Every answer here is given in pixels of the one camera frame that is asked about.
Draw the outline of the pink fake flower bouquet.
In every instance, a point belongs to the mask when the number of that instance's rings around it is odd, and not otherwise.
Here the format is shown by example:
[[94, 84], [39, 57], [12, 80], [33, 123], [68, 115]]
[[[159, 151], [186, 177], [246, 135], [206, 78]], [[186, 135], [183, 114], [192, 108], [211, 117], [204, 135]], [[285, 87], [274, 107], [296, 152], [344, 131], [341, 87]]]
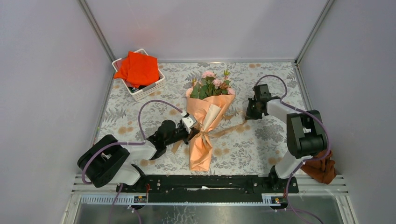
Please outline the pink fake flower bouquet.
[[225, 70], [220, 79], [213, 71], [205, 71], [200, 78], [193, 78], [191, 87], [185, 92], [187, 98], [204, 99], [211, 96], [235, 95], [229, 79], [230, 72]]

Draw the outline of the orange cloth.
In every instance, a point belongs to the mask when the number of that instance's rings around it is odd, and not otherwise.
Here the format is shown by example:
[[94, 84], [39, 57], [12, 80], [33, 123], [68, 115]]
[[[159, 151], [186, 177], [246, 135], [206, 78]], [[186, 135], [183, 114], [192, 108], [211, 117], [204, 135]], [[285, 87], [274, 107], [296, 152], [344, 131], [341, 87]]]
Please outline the orange cloth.
[[129, 51], [114, 79], [122, 79], [135, 88], [153, 84], [160, 79], [157, 58]]

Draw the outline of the brown cloth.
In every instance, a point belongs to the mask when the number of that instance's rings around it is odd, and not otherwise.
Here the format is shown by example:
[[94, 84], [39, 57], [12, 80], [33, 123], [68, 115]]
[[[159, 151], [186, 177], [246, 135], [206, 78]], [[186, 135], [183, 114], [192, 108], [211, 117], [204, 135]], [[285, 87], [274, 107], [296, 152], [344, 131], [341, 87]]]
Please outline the brown cloth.
[[307, 161], [301, 170], [320, 183], [330, 184], [337, 175], [335, 161], [331, 157], [332, 151], [319, 161]]

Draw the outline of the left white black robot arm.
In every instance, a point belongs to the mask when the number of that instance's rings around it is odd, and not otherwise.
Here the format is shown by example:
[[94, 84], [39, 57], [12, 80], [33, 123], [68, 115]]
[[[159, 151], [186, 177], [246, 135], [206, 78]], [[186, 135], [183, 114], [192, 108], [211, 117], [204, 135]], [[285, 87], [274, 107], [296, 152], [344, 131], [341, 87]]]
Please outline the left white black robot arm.
[[132, 162], [137, 159], [156, 160], [169, 145], [179, 141], [188, 144], [199, 133], [196, 124], [191, 116], [182, 118], [178, 124], [165, 120], [143, 142], [120, 142], [113, 135], [106, 135], [77, 161], [83, 183], [96, 188], [109, 183], [123, 183], [134, 192], [141, 191], [145, 185], [143, 172]]

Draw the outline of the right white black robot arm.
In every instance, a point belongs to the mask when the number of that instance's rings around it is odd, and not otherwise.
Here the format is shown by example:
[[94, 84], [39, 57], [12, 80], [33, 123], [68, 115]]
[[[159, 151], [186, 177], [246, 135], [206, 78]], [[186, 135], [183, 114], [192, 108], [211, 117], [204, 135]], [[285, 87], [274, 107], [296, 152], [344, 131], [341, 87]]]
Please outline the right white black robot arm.
[[267, 84], [253, 87], [254, 96], [248, 99], [245, 119], [258, 120], [274, 116], [286, 124], [288, 151], [270, 171], [268, 186], [274, 192], [286, 187], [286, 179], [305, 161], [328, 147], [327, 133], [318, 110], [303, 111], [273, 97]]

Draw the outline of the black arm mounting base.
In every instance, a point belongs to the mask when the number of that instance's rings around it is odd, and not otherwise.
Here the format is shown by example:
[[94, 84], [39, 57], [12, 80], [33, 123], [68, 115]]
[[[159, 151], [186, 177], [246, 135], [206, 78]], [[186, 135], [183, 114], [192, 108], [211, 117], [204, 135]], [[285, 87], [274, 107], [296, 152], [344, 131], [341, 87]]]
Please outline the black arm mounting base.
[[150, 203], [262, 203], [262, 195], [299, 192], [296, 178], [258, 175], [144, 175], [134, 185], [116, 188], [142, 193]]

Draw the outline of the floral patterned table mat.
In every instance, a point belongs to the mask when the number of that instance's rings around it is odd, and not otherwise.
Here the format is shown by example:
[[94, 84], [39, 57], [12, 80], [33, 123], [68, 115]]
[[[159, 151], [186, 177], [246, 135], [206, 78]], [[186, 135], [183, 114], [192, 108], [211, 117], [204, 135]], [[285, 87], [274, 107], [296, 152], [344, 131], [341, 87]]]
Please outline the floral patterned table mat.
[[267, 84], [274, 96], [286, 95], [285, 102], [304, 108], [294, 72], [294, 64], [281, 63], [161, 63], [165, 87], [135, 101], [121, 81], [114, 81], [97, 138], [107, 134], [119, 141], [138, 142], [152, 135], [166, 120], [178, 122], [178, 108], [186, 108], [185, 92], [193, 78], [205, 71], [222, 76], [230, 72], [236, 98], [216, 131], [235, 126], [235, 130], [213, 139], [213, 154], [208, 174], [265, 175], [287, 151], [286, 125], [275, 117], [245, 121], [248, 98], [256, 82]]

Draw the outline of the beige kraft wrapping paper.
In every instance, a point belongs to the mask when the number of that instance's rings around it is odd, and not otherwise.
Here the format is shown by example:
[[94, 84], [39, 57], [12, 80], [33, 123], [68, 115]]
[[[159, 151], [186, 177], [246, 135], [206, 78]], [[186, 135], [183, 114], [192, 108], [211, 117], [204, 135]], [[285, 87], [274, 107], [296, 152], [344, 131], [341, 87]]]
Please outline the beige kraft wrapping paper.
[[204, 99], [188, 98], [187, 112], [197, 121], [199, 133], [190, 140], [189, 168], [191, 171], [208, 171], [212, 161], [213, 146], [210, 132], [222, 121], [235, 95], [210, 96]]

